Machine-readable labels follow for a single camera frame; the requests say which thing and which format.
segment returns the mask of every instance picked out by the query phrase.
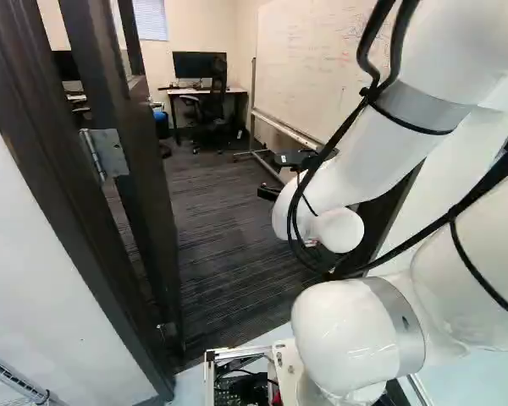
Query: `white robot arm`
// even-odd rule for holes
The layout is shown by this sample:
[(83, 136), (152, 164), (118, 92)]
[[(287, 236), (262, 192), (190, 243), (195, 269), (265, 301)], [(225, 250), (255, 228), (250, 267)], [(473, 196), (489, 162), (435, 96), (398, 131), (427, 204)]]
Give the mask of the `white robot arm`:
[[(508, 1), (423, 0), (406, 35), (399, 79), (365, 108), (337, 145), (338, 156), (307, 186), (304, 196), (318, 216), (300, 202), (302, 238), (333, 252), (355, 248), (362, 221), (345, 207), (391, 189), (507, 76)], [(281, 239), (295, 189), (289, 182), (273, 209)]]
[[(317, 216), (300, 202), (304, 240), (355, 248), (362, 221), (346, 206), (388, 191), (508, 76), (508, 1), (424, 0), (403, 55), (400, 78), (307, 185)], [(282, 239), (295, 189), (273, 209)], [(387, 380), (470, 347), (508, 350), (508, 180), (434, 233), (410, 269), (307, 289), (292, 327), (306, 373), (339, 405), (371, 404)]]

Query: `electronics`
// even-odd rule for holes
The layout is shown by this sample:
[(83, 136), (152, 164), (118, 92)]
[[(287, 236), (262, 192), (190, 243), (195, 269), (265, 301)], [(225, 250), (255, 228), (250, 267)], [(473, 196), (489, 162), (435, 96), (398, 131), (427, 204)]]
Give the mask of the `electronics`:
[(75, 63), (71, 51), (53, 51), (52, 55), (62, 81), (81, 80), (77, 63)]
[(217, 60), (226, 61), (226, 52), (173, 52), (177, 79), (212, 78)]

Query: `whiteboard stand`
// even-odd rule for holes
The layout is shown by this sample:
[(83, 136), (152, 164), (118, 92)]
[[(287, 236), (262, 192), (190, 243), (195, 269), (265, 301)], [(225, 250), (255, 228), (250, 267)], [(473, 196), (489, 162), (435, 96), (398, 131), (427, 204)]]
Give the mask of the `whiteboard stand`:
[(250, 133), (248, 136), (248, 151), (237, 152), (234, 154), (234, 162), (237, 162), (239, 156), (254, 156), (258, 162), (281, 184), (284, 184), (284, 181), (280, 178), (280, 175), (277, 171), (275, 171), (271, 165), (263, 160), (261, 156), (258, 154), (262, 152), (270, 152), (268, 148), (262, 150), (254, 149), (254, 134), (256, 131), (256, 115), (254, 113), (254, 95), (256, 92), (256, 58), (252, 59), (252, 81), (251, 81), (251, 106), (249, 114), (251, 116), (251, 125), (250, 125)]

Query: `black chair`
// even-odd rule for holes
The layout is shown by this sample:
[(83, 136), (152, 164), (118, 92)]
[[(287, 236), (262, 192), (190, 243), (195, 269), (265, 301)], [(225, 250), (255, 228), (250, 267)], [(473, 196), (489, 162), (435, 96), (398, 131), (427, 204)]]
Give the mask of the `black chair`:
[(192, 136), (192, 152), (197, 154), (202, 147), (216, 147), (221, 154), (229, 143), (230, 122), (224, 117), (224, 100), (228, 79), (228, 64), (221, 58), (213, 63), (213, 82), (207, 95), (183, 95), (179, 98), (192, 110), (186, 114), (196, 126)]

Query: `black cable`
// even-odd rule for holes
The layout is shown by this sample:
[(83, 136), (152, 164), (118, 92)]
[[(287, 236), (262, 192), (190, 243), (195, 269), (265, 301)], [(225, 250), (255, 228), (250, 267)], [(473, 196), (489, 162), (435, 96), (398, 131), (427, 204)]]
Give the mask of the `black cable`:
[[(297, 187), (299, 187), (299, 183), (300, 183), (300, 179), (299, 179), (299, 172), (297, 173)], [(308, 210), (311, 211), (311, 213), (313, 214), (313, 216), (315, 217), (318, 217), (318, 214), (316, 214), (316, 212), (314, 211), (314, 209), (312, 208), (311, 204), (308, 202), (308, 200), (306, 199), (306, 196), (305, 194), (303, 194), (303, 200), (305, 201), (305, 204), (306, 206), (308, 207)]]
[[(245, 374), (248, 374), (248, 375), (253, 375), (253, 376), (261, 376), (261, 375), (265, 375), (264, 372), (250, 372), (249, 370), (241, 370), (241, 369), (238, 369), (238, 370), (227, 370), (225, 373), (223, 373), (222, 375), (220, 376), (217, 376), (216, 379), (214, 380), (215, 382), (217, 382), (220, 378), (222, 378), (223, 376), (226, 376), (228, 374), (231, 374), (232, 372), (243, 372)], [(269, 378), (264, 378), (265, 380), (267, 380), (267, 382), (271, 382), (272, 384), (278, 386), (279, 383), (272, 380), (272, 379), (269, 379)]]
[[(401, 4), (400, 12), (397, 15), (397, 19), (395, 21), (395, 27), (394, 33), (397, 34), (397, 37), (394, 39), (392, 36), (392, 47), (391, 47), (391, 53), (401, 53), (402, 49), (402, 43), (404, 41), (404, 36), (406, 33), (406, 28), (408, 27), (408, 24), (410, 23), (410, 18), (413, 12), (413, 9), (416, 7), (416, 0), (404, 0), (406, 3), (406, 6), (403, 6)], [(338, 142), (342, 139), (346, 131), (351, 127), (351, 125), (355, 122), (363, 108), (369, 102), (373, 102), (375, 97), (378, 97), (379, 92), (376, 91), (376, 86), (378, 85), (378, 82), (380, 80), (380, 73), (379, 71), (369, 62), (368, 60), (368, 53), (369, 50), (380, 30), (382, 27), (382, 24), (384, 23), (386, 17), (389, 14), (389, 11), (393, 8), (393, 5), (395, 4), (395, 0), (378, 0), (376, 6), (374, 7), (373, 13), (369, 17), (369, 21), (367, 22), (367, 25), (365, 27), (365, 30), (362, 34), (362, 39), (360, 40), (360, 44), (357, 49), (357, 62), (360, 65), (360, 67), (366, 71), (368, 74), (370, 74), (373, 78), (373, 81), (371, 83), (371, 87), (368, 90), (363, 89), (362, 95), (364, 96), (363, 99), (360, 101), (359, 105), (356, 107), (356, 109), (351, 113), (351, 115), (343, 122), (343, 124), (339, 127), (339, 129), (335, 132), (335, 134), (331, 137), (329, 142), (324, 146), (322, 151), (319, 153), (319, 155), (315, 156), (312, 161), (309, 169), (306, 172), (306, 175), (301, 181), (300, 186), (296, 189), (291, 201), (290, 201), (290, 207), (288, 210), (288, 216), (287, 216), (287, 237), (288, 237), (288, 243), (293, 251), (294, 255), (298, 258), (298, 260), (305, 265), (308, 269), (315, 271), (315, 272), (326, 272), (326, 269), (320, 270), (317, 266), (313, 266), (308, 262), (308, 260), (305, 260), (301, 257), (301, 252), (305, 253), (307, 257), (310, 257), (311, 260), (316, 261), (317, 258), (314, 257), (314, 255), (307, 250), (305, 243), (301, 237), (301, 233), (299, 232), (299, 228), (297, 226), (297, 207), (299, 205), (299, 202), (301, 200), (301, 196), (305, 192), (305, 188), (312, 180), (314, 174), (316, 171), (320, 168), (322, 163), (327, 159), (331, 151), (336, 147)], [(391, 66), (391, 72), (390, 72), (390, 78), (396, 78), (400, 71), (400, 55), (398, 57), (392, 56), (392, 66)], [(295, 237), (297, 241), (299, 242), (299, 249), (297, 249), (293, 243), (292, 233), (291, 229), (294, 229)]]
[(373, 46), (376, 35), (382, 28), (382, 24), (388, 17), (389, 12), (393, 8), (395, 0), (378, 0), (373, 8), (373, 12), (365, 25), (362, 38), (357, 46), (356, 59), (359, 67), (367, 72), (373, 81), (370, 89), (374, 90), (380, 81), (380, 71), (369, 61), (369, 51)]
[(450, 232), (451, 232), (451, 239), (454, 242), (454, 246), (456, 247), (457, 254), (461, 258), (461, 261), (465, 264), (468, 271), (472, 274), (474, 279), (480, 284), (480, 286), (485, 290), (491, 298), (497, 302), (497, 305), (499, 305), (501, 308), (506, 310), (508, 312), (508, 301), (503, 298), (499, 292), (497, 292), (493, 286), (483, 277), (483, 275), (480, 273), (480, 271), (472, 264), (472, 261), (468, 257), (465, 249), (463, 248), (463, 245), (461, 244), (461, 241), (459, 240), (459, 235), (457, 234), (457, 226), (455, 219), (451, 219), (450, 221)]
[(402, 57), (403, 44), (405, 43), (406, 30), (416, 11), (419, 0), (403, 0), (399, 6), (399, 12), (395, 21), (406, 22), (405, 24), (396, 24), (393, 26), (390, 40), (389, 52), (389, 75), (386, 80), (377, 88), (377, 93), (380, 94), (385, 91), (389, 85), (395, 82), (400, 72), (400, 61)]
[(356, 121), (356, 118), (359, 116), (359, 114), (362, 112), (363, 108), (367, 105), (367, 98), (363, 98), (356, 109), (351, 113), (350, 116), (340, 125), (339, 129), (333, 134), (333, 136), (329, 139), (328, 143), (325, 145), (325, 147), (320, 151), (320, 153), (312, 158), (311, 166), (309, 169), (307, 169), (305, 176), (303, 177), (299, 187), (295, 190), (294, 195), (291, 198), (290, 201), (290, 207), (288, 209), (288, 216), (287, 216), (287, 223), (286, 223), (286, 233), (288, 237), (288, 243), (292, 251), (294, 252), (295, 256), (299, 259), (299, 261), (305, 265), (307, 268), (309, 268), (312, 271), (319, 272), (319, 270), (315, 267), (309, 264), (307, 261), (304, 261), (301, 256), (298, 254), (297, 249), (294, 245), (294, 239), (291, 235), (291, 229), (293, 227), (295, 231), (295, 236), (297, 238), (297, 242), (299, 243), (301, 249), (303, 252), (306, 252), (307, 255), (312, 255), (306, 250), (305, 243), (303, 239), (301, 238), (301, 233), (299, 232), (299, 228), (297, 226), (297, 206), (299, 204), (299, 201), (305, 192), (305, 188), (309, 184), (309, 182), (314, 177), (314, 174), (318, 170), (318, 168), (322, 165), (322, 163), (325, 161), (325, 159), (329, 156), (331, 151), (335, 148), (337, 143), (340, 141), (340, 139), (343, 137), (343, 135), (346, 133), (346, 131), (351, 127), (351, 125)]
[(410, 249), (426, 237), (437, 231), (439, 228), (444, 226), (447, 222), (455, 219), (462, 212), (464, 212), (470, 205), (480, 199), (486, 193), (488, 193), (493, 187), (495, 187), (500, 181), (508, 176), (508, 151), (489, 169), (489, 171), (483, 175), (480, 181), (471, 189), (467, 195), (461, 199), (459, 203), (452, 206), (446, 214), (438, 218), (418, 233), (414, 234), (408, 240), (404, 241), (391, 251), (380, 256), (374, 261), (371, 261), (365, 265), (359, 266), (350, 272), (347, 272), (343, 277), (362, 277), (367, 274), (371, 269), (376, 268), (394, 259), (397, 255)]

